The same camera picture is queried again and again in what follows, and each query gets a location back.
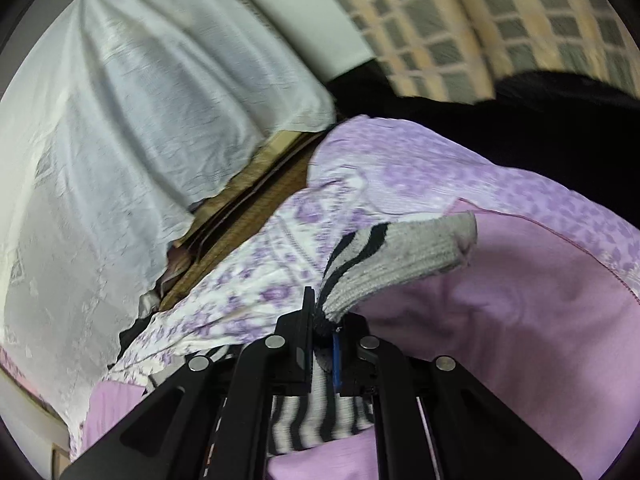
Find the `white lace cloth cover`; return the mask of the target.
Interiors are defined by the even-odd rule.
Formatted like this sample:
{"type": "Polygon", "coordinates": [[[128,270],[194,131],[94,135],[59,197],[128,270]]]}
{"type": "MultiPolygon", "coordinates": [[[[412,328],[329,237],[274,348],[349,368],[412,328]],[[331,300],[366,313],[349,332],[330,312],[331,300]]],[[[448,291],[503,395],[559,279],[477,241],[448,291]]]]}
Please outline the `white lace cloth cover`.
{"type": "Polygon", "coordinates": [[[1,100],[1,343],[69,430],[192,207],[334,121],[247,0],[74,0],[1,100]]]}

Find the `lilac fleece blanket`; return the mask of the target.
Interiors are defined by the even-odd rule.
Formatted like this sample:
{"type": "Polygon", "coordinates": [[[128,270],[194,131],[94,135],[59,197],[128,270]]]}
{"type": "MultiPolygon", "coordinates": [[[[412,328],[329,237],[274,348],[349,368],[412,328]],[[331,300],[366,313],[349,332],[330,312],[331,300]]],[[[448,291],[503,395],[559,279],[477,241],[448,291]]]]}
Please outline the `lilac fleece blanket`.
{"type": "MultiPolygon", "coordinates": [[[[478,234],[466,266],[390,286],[350,313],[406,356],[454,358],[572,464],[577,479],[637,478],[638,296],[536,221],[468,203],[447,216],[462,212],[474,214],[478,234]]],[[[186,354],[183,364],[233,359],[253,341],[186,354]]],[[[182,365],[151,374],[150,394],[182,365]]],[[[269,456],[267,443],[262,479],[383,479],[374,413],[361,434],[310,450],[269,456]]]]}

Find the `beige checked curtain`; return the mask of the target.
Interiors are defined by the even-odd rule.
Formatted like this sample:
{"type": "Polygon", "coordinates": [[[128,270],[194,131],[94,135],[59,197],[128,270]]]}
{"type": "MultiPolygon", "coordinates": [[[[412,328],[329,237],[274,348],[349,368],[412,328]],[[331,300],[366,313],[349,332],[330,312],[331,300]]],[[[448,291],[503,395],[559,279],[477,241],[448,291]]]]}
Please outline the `beige checked curtain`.
{"type": "Polygon", "coordinates": [[[401,96],[472,103],[528,70],[639,93],[639,48],[608,0],[334,0],[401,96]]]}

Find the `black grey striped knit sweater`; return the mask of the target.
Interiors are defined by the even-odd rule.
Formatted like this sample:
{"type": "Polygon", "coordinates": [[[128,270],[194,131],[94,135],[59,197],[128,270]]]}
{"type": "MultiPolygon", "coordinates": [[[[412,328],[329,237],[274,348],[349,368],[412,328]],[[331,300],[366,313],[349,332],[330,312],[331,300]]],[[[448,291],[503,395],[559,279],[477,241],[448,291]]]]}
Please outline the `black grey striped knit sweater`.
{"type": "Polygon", "coordinates": [[[310,393],[273,402],[268,455],[302,452],[373,426],[371,403],[334,388],[333,335],[364,300],[394,285],[463,268],[477,244],[474,214],[381,223],[345,235],[324,270],[312,309],[310,393]]]}

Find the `brown wooden furniture under cover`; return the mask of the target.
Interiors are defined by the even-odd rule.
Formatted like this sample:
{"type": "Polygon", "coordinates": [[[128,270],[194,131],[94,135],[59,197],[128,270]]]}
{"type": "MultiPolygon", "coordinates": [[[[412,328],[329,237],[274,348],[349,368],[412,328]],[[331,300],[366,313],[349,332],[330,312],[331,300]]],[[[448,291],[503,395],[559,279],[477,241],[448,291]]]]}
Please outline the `brown wooden furniture under cover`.
{"type": "Polygon", "coordinates": [[[325,132],[281,131],[258,148],[222,192],[203,200],[189,231],[172,243],[169,268],[156,284],[168,311],[224,258],[256,234],[283,202],[306,186],[311,155],[325,132]]]}

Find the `purple floral bed sheet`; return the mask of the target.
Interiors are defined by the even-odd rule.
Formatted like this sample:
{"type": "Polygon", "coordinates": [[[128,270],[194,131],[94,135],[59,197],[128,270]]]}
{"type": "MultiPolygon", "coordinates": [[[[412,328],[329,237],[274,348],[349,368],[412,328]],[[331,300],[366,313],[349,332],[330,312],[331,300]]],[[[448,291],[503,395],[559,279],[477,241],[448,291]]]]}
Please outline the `purple floral bed sheet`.
{"type": "Polygon", "coordinates": [[[173,359],[271,333],[317,287],[344,235],[436,218],[457,200],[541,223],[639,285],[639,232],[618,214],[536,172],[498,166],[408,120],[359,116],[312,156],[307,184],[172,309],[154,315],[107,373],[142,385],[173,359]]]}

